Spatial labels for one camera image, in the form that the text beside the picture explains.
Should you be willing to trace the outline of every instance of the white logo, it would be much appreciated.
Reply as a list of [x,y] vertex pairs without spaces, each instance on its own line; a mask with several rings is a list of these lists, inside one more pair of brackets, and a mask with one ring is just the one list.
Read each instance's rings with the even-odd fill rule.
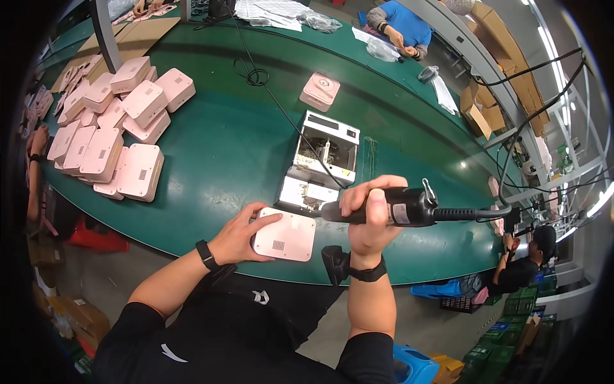
[[266,305],[266,303],[268,303],[268,293],[266,293],[266,291],[264,290],[262,292],[252,291],[252,293],[256,295],[254,297],[255,302],[260,303],[262,305]]
[[162,347],[162,354],[163,355],[167,355],[168,357],[170,357],[171,359],[175,360],[175,361],[179,361],[179,362],[188,362],[187,360],[183,360],[182,358],[177,357],[177,355],[175,355],[173,353],[173,351],[171,351],[170,349],[168,349],[168,347],[166,346],[166,344],[161,344],[160,345]]

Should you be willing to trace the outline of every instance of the black t-shirt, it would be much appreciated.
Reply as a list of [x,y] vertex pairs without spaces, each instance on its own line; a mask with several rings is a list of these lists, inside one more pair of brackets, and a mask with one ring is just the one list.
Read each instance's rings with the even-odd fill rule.
[[392,338],[348,340],[336,369],[293,350],[272,308],[236,294],[186,302],[177,320],[126,305],[94,361],[100,383],[394,383]]
[[488,284],[488,295],[497,296],[504,293],[514,293],[520,288],[528,287],[535,279],[539,266],[531,259],[523,257],[508,262],[505,269],[499,274],[499,283],[494,284],[492,278]]

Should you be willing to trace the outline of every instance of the plastic bag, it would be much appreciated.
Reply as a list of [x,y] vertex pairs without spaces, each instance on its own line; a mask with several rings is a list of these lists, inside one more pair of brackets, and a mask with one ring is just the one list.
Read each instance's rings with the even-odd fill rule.
[[367,41],[367,52],[369,55],[389,63],[397,61],[397,57],[392,54],[390,47],[377,37],[369,38]]
[[319,14],[311,9],[298,15],[297,20],[301,24],[308,25],[324,33],[335,33],[342,26],[338,20]]
[[108,0],[109,18],[111,21],[125,14],[134,7],[134,0]]
[[418,80],[424,84],[428,84],[433,81],[434,78],[439,76],[439,67],[436,65],[428,66],[420,72]]

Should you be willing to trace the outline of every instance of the label sticker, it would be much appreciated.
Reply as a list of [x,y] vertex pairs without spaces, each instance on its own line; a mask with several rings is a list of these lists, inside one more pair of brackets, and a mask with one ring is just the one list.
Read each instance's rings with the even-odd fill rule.
[[403,204],[395,204],[392,207],[394,218],[399,224],[409,224],[410,219],[407,217],[407,206]]
[[388,204],[388,225],[394,225],[394,220],[392,218],[392,212],[390,211],[390,204]]

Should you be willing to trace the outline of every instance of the worker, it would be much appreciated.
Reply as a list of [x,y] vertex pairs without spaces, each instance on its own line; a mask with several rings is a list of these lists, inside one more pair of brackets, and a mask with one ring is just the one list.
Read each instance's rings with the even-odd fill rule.
[[153,12],[155,10],[160,9],[165,0],[138,0],[138,2],[134,5],[134,9],[132,13],[134,13],[134,17],[141,17],[149,12]]
[[[475,4],[475,0],[441,2],[458,15],[467,15]],[[387,36],[402,55],[417,61],[426,57],[431,38],[429,24],[396,1],[387,1],[370,10],[367,13],[367,25]]]
[[46,125],[41,125],[30,134],[26,143],[26,153],[29,157],[29,194],[28,210],[26,212],[26,230],[28,233],[35,232],[39,228],[42,200],[41,155],[47,147],[47,141],[49,141],[49,128]]
[[[336,369],[295,350],[309,336],[300,334],[301,325],[308,321],[317,324],[325,313],[305,310],[305,305],[319,298],[301,290],[339,288],[236,273],[203,286],[210,275],[220,273],[221,266],[271,260],[255,253],[250,239],[264,226],[280,220],[281,214],[250,223],[250,218],[266,207],[255,202],[247,204],[209,243],[199,241],[196,249],[155,272],[134,290],[96,351],[93,369],[98,381],[394,382],[392,346],[397,310],[382,251],[401,228],[387,226],[388,205],[381,188],[389,186],[406,187],[407,180],[380,176],[345,190],[340,201],[343,216],[366,201],[367,223],[348,227],[351,328]],[[233,280],[242,285],[228,283]],[[261,286],[278,289],[261,290]],[[165,321],[181,306],[176,320],[165,327]]]
[[514,260],[514,256],[520,239],[508,234],[503,237],[503,243],[508,250],[499,259],[497,268],[485,277],[488,282],[488,296],[491,297],[514,293],[533,282],[539,268],[547,265],[554,256],[556,231],[550,225],[537,227],[533,231],[533,240],[529,243],[529,255],[518,260]]

